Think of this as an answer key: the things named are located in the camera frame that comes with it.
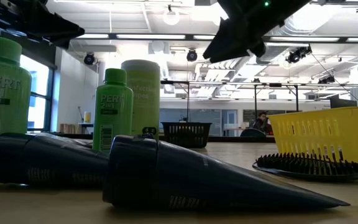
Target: light green bottle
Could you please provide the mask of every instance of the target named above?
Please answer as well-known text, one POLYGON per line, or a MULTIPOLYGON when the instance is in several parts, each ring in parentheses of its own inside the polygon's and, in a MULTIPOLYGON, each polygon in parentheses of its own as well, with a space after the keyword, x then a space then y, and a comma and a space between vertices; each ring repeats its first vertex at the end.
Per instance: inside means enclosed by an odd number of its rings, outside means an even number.
POLYGON ((134 91, 132 135, 153 133, 158 139, 160 121, 160 66, 147 60, 128 60, 128 87, 134 91))
POLYGON ((0 37, 0 134, 26 133, 31 74, 20 68, 22 47, 0 37))
POLYGON ((131 135, 134 92, 126 83, 125 71, 109 68, 105 73, 104 85, 96 89, 94 150, 109 151, 116 135, 131 135))

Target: table surface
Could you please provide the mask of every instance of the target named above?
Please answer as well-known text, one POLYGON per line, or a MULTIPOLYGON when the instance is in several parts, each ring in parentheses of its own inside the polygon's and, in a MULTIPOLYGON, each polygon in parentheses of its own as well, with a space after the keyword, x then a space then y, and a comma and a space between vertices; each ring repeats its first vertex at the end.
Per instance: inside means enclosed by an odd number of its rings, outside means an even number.
MULTIPOLYGON (((277 147, 262 143, 209 143, 206 149, 198 151, 252 169, 255 158, 274 153, 277 147)), ((358 182, 319 184, 275 178, 352 206, 318 212, 139 212, 116 209, 104 203, 101 192, 96 190, 41 190, 0 184, 0 223, 358 223, 358 182)))

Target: black plastic basket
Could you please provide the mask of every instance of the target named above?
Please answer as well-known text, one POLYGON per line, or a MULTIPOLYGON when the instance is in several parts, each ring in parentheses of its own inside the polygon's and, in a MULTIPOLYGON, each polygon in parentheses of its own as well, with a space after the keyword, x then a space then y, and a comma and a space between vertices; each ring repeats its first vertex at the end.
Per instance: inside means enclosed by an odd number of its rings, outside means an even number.
POLYGON ((212 123, 161 122, 165 140, 186 148, 204 148, 208 142, 212 123))

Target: dark blue cone-shaped object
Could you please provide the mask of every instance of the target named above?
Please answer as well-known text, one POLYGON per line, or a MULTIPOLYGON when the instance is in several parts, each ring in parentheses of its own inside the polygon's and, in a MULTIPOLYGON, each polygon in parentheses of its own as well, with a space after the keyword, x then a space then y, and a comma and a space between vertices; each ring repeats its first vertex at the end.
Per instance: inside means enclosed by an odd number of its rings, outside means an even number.
POLYGON ((102 188, 108 154, 46 136, 0 135, 0 182, 102 188))
POLYGON ((349 205, 153 139, 118 136, 103 200, 140 209, 316 209, 349 205))

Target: person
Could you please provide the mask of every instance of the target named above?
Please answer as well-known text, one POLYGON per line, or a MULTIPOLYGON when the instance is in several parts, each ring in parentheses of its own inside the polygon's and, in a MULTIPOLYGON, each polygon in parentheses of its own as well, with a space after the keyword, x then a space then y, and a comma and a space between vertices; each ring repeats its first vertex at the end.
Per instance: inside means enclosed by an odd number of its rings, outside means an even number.
POLYGON ((258 129, 259 131, 262 131, 264 133, 270 132, 270 125, 267 122, 267 113, 261 112, 258 114, 258 119, 255 121, 254 125, 252 125, 252 128, 258 129))

